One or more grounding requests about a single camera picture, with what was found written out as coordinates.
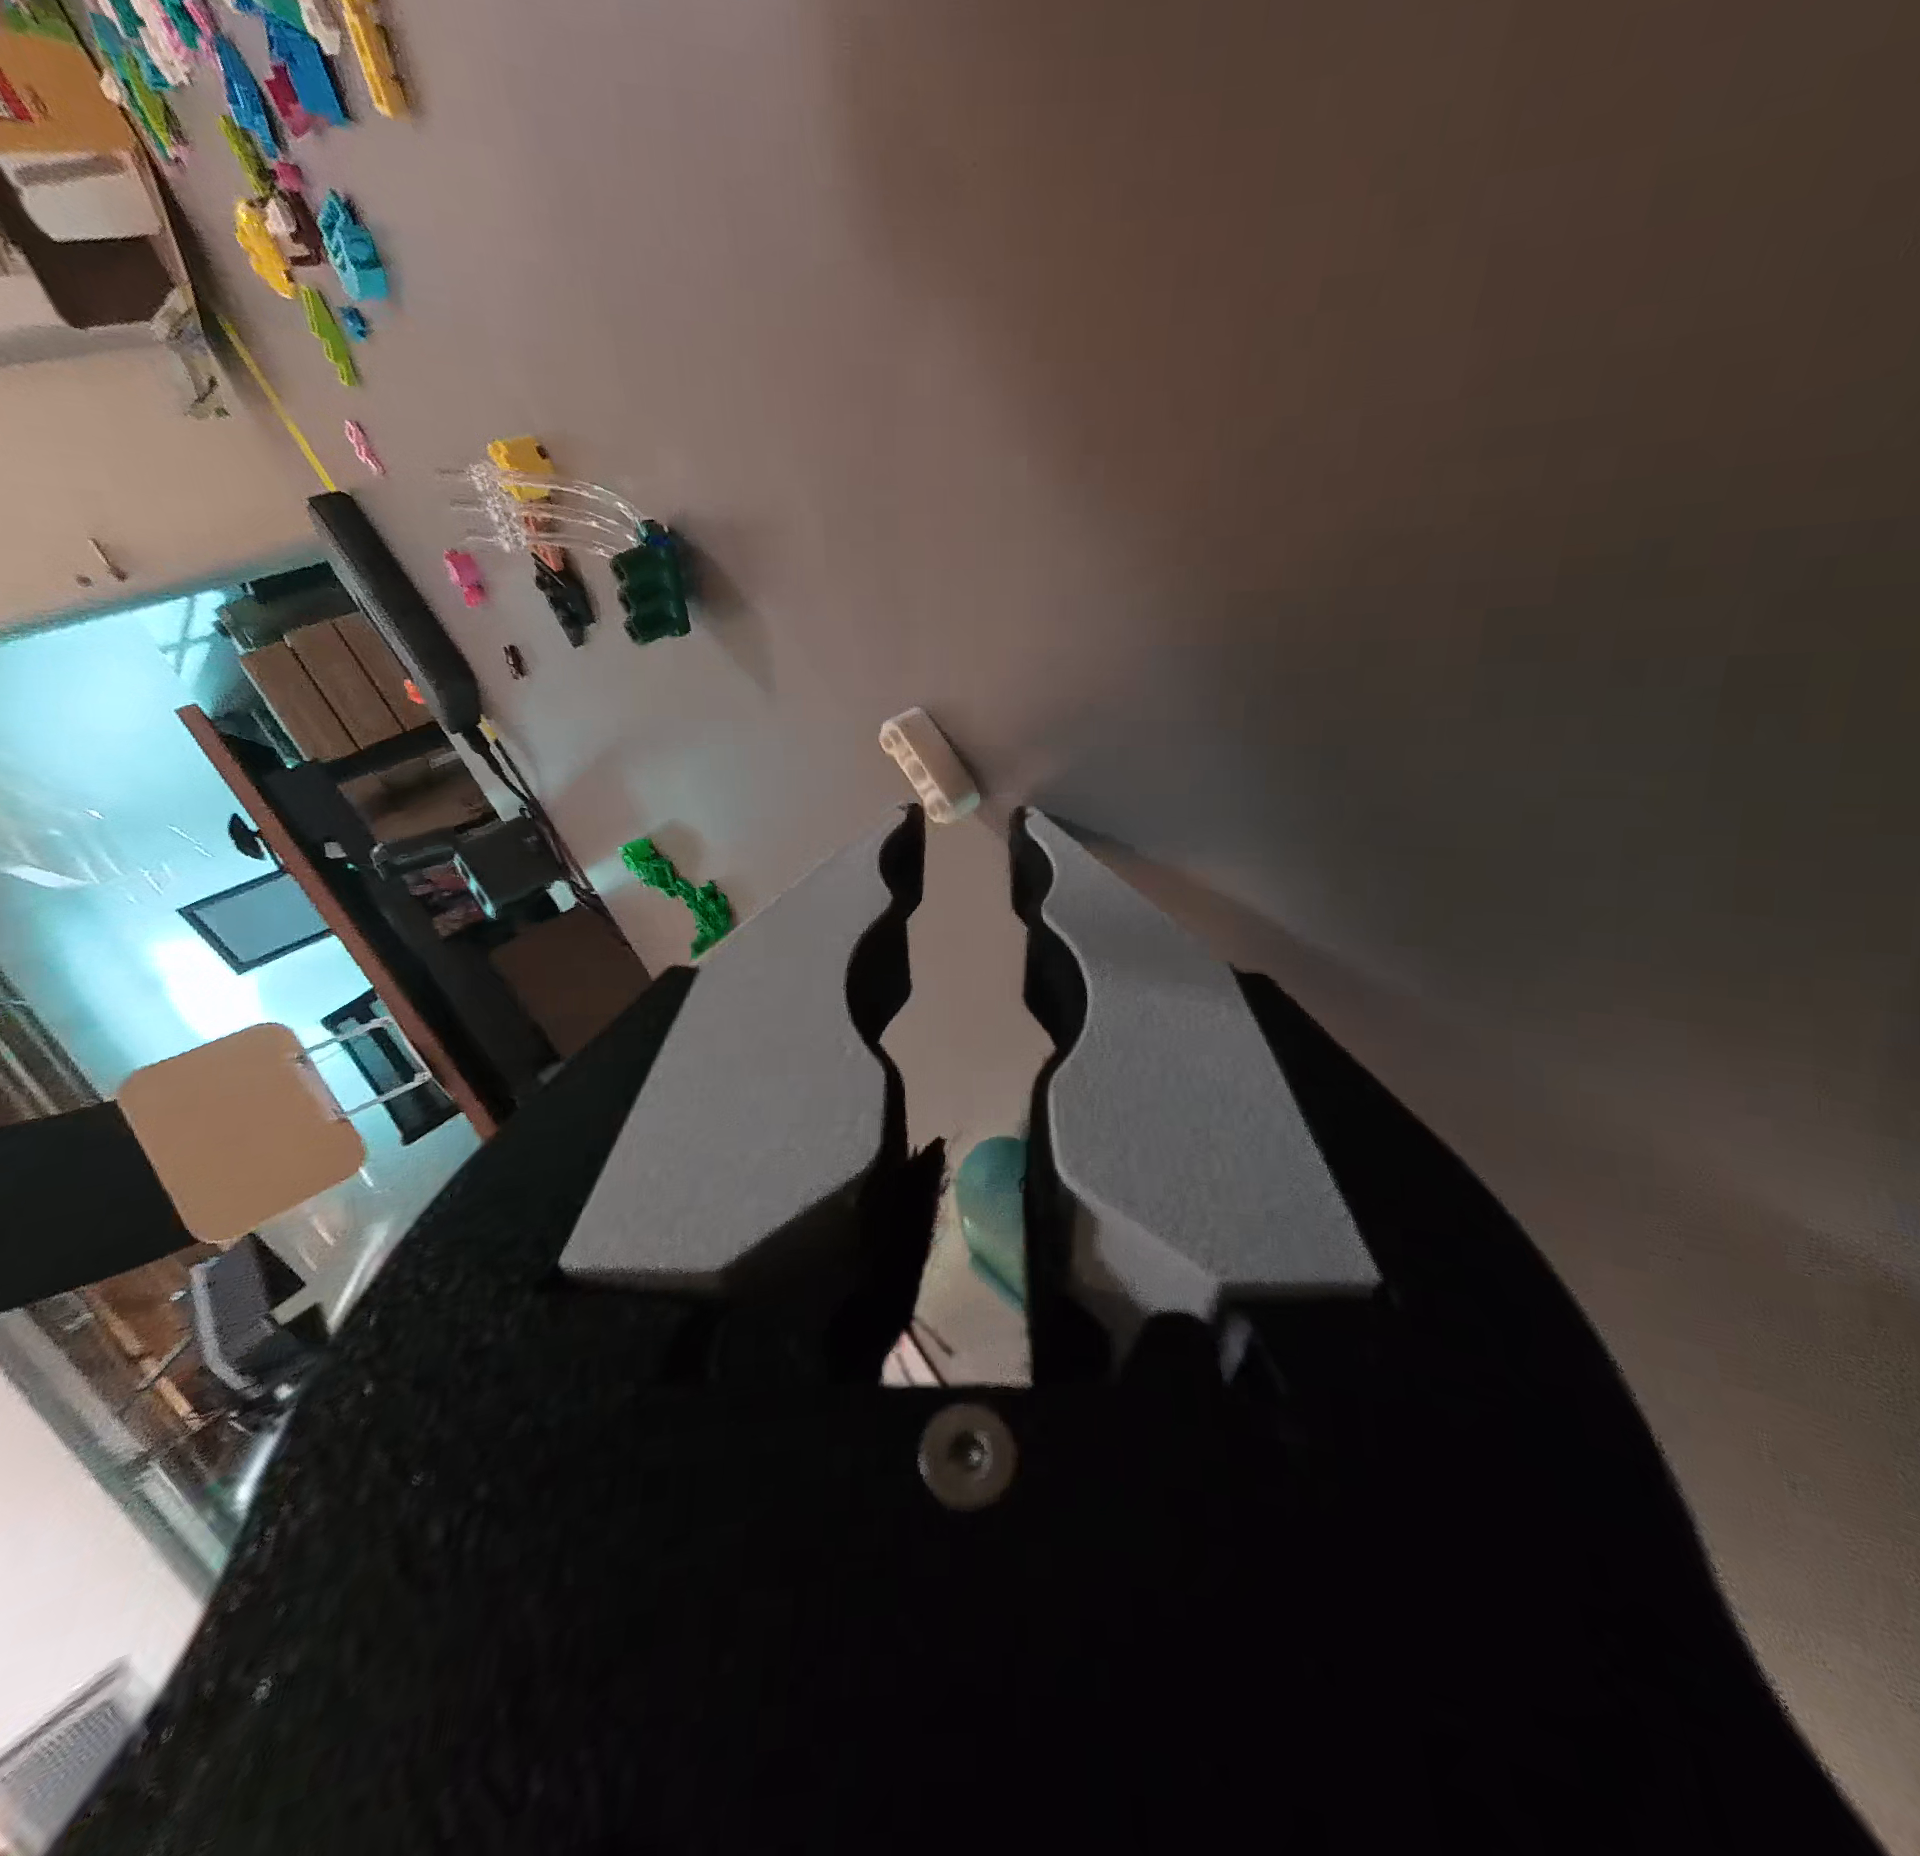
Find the pile of green toy bricks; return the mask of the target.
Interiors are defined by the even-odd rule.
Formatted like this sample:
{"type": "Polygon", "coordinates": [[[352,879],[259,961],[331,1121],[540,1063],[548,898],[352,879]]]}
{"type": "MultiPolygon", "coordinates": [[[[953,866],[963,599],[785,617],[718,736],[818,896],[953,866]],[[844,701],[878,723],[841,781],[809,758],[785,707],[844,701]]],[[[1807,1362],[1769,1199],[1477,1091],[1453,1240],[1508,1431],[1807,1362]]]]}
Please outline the pile of green toy bricks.
{"type": "Polygon", "coordinates": [[[716,881],[689,881],[672,857],[653,838],[638,834],[620,847],[627,871],[653,892],[675,900],[692,915],[689,956],[703,959],[737,927],[730,898],[716,881]]]}

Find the cardboard box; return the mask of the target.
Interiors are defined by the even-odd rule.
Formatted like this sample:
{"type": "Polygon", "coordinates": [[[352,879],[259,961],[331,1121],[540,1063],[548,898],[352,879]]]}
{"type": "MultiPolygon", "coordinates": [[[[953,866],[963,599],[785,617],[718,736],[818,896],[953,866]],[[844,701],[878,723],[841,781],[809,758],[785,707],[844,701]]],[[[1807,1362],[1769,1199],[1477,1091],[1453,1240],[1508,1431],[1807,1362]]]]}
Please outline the cardboard box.
{"type": "Polygon", "coordinates": [[[3,25],[3,156],[133,148],[139,139],[83,45],[3,25]]]}

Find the grey office chair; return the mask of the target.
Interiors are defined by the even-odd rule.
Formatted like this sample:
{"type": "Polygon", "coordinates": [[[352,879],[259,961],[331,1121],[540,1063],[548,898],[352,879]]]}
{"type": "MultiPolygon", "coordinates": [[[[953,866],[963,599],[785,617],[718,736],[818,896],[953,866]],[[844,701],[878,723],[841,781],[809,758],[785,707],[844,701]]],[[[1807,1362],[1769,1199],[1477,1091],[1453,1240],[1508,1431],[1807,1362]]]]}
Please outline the grey office chair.
{"type": "Polygon", "coordinates": [[[201,1363],[238,1404],[276,1404],[302,1388],[331,1345],[321,1307],[280,1316],[304,1279],[259,1239],[243,1236],[188,1269],[190,1329],[201,1363]]]}

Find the wooden table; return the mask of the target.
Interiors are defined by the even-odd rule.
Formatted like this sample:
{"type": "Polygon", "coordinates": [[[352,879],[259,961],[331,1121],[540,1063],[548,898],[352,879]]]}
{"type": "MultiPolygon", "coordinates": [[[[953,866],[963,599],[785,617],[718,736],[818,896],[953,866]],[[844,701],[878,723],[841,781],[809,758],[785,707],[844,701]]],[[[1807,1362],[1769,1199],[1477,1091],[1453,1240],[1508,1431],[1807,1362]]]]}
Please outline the wooden table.
{"type": "Polygon", "coordinates": [[[469,1066],[459,1048],[439,1035],[431,1011],[418,1004],[428,1001],[428,982],[410,980],[392,961],[400,935],[392,925],[371,925],[371,898],[349,891],[345,879],[324,854],[317,854],[283,819],[262,783],[249,771],[242,754],[211,719],[194,703],[175,711],[180,727],[194,741],[204,762],[219,775],[222,788],[234,796],[243,826],[259,838],[268,858],[290,874],[295,888],[314,905],[324,929],[342,946],[363,984],[374,991],[379,1025],[413,1057],[413,1069],[446,1093],[471,1131],[486,1141],[498,1134],[498,1091],[489,1090],[469,1066]]]}

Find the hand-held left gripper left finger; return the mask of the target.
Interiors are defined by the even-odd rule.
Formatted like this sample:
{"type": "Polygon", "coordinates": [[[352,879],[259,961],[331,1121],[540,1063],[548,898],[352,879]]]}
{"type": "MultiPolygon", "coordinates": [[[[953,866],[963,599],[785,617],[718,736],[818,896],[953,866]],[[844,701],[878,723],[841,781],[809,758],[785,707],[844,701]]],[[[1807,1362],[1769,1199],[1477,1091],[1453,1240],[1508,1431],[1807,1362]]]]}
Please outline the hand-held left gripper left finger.
{"type": "Polygon", "coordinates": [[[696,965],[562,1243],[570,1282],[733,1295],[841,1245],[903,1155],[881,1041],[923,892],[925,813],[895,806],[696,965]]]}

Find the teal rounded object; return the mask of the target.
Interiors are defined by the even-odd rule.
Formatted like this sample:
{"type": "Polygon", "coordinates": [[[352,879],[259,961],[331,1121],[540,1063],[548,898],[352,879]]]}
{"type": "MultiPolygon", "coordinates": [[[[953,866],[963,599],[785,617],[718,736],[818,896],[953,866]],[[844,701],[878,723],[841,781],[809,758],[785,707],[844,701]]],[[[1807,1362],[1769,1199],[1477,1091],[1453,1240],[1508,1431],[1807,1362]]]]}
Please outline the teal rounded object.
{"type": "Polygon", "coordinates": [[[1026,1308],[1026,1141],[995,1134],[971,1143],[953,1176],[953,1210],[971,1273],[1013,1311],[1026,1308]]]}

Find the clear rods on green base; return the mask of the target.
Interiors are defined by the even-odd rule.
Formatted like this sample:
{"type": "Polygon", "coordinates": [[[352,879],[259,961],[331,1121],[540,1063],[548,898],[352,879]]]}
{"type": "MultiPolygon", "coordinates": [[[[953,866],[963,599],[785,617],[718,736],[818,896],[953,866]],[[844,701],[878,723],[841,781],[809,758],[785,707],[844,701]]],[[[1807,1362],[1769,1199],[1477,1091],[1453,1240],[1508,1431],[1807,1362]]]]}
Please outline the clear rods on green base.
{"type": "Polygon", "coordinates": [[[450,510],[467,520],[467,540],[513,556],[531,579],[535,553],[562,550],[585,579],[590,559],[602,563],[612,614],[637,647],[689,637],[687,542],[610,486],[557,477],[553,499],[513,506],[501,498],[486,460],[439,472],[438,481],[450,510]]]}

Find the white three-hole toy beam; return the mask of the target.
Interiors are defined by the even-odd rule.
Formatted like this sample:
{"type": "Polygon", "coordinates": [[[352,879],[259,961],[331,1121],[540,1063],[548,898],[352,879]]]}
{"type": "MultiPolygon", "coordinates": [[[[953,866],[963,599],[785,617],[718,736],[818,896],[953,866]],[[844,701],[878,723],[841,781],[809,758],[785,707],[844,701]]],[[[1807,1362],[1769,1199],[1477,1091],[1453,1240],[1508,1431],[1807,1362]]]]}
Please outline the white three-hole toy beam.
{"type": "Polygon", "coordinates": [[[883,719],[878,743],[913,791],[926,823],[950,826],[979,808],[971,769],[923,707],[883,719]]]}

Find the grey desk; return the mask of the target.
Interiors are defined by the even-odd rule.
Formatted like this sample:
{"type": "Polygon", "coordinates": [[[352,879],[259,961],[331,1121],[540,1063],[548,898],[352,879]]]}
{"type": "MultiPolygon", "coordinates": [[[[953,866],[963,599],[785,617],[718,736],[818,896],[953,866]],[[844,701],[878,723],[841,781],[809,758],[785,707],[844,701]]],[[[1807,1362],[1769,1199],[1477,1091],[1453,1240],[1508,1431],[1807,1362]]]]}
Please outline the grey desk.
{"type": "Polygon", "coordinates": [[[382,533],[536,432],[713,559],[494,684],[570,847],[747,910],[930,710],[930,1129],[1038,803],[1524,1219],[1914,1851],[1914,0],[382,10],[382,533]]]}

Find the beige wooden stand board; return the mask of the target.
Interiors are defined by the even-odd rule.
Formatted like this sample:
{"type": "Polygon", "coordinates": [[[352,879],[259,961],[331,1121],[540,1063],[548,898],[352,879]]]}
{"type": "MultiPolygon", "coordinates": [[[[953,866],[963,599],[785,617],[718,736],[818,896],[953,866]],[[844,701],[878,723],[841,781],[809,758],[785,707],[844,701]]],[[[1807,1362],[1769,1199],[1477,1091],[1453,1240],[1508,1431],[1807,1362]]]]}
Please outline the beige wooden stand board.
{"type": "Polygon", "coordinates": [[[211,1245],[337,1189],[370,1155],[302,1036],[280,1023],[135,1069],[116,1104],[180,1227],[211,1245]]]}

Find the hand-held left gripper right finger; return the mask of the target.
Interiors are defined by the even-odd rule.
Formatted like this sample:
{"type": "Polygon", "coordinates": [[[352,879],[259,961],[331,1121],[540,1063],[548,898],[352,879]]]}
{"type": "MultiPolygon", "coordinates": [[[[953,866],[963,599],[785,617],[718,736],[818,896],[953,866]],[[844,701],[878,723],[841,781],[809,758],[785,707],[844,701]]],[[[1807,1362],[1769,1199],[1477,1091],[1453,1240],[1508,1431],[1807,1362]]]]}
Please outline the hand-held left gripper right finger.
{"type": "Polygon", "coordinates": [[[1365,1299],[1380,1269],[1236,972],[1039,808],[1010,826],[1048,1275],[1095,1319],[1365,1299]]]}

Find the pile of colourful toy bricks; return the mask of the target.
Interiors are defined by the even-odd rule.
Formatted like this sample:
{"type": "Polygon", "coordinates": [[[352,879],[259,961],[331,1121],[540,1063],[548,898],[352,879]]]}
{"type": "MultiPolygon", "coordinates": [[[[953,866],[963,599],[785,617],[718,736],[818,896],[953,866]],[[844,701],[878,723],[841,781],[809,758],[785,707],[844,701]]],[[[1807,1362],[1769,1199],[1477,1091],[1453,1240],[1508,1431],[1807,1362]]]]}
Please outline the pile of colourful toy bricks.
{"type": "Polygon", "coordinates": [[[366,308],[387,302],[392,277],[357,205],[311,181],[302,148],[349,131],[361,110],[408,113],[376,0],[83,0],[83,39],[108,103],[166,164],[190,147],[180,93],[211,84],[242,186],[234,244],[353,391],[366,308]]]}

